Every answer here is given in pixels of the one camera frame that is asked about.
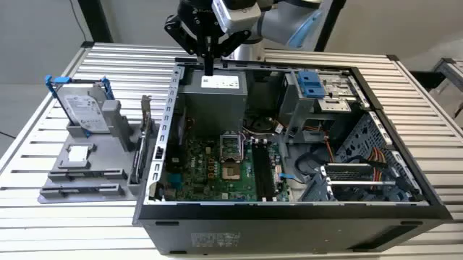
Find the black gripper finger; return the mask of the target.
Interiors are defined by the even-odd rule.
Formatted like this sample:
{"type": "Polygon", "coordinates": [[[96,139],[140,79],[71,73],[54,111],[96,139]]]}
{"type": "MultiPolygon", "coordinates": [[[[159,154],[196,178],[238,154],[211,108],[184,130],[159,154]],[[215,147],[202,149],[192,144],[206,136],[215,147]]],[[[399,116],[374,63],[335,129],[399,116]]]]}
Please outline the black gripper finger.
{"type": "Polygon", "coordinates": [[[192,33],[194,38],[182,25],[182,19],[178,15],[170,15],[166,20],[164,30],[183,47],[188,54],[196,55],[203,59],[204,75],[210,75],[210,52],[207,44],[207,36],[203,32],[203,23],[198,17],[192,17],[192,33]]]}
{"type": "Polygon", "coordinates": [[[208,43],[208,76],[214,75],[214,61],[229,56],[251,36],[251,31],[235,32],[219,43],[219,35],[212,35],[208,43]]]}

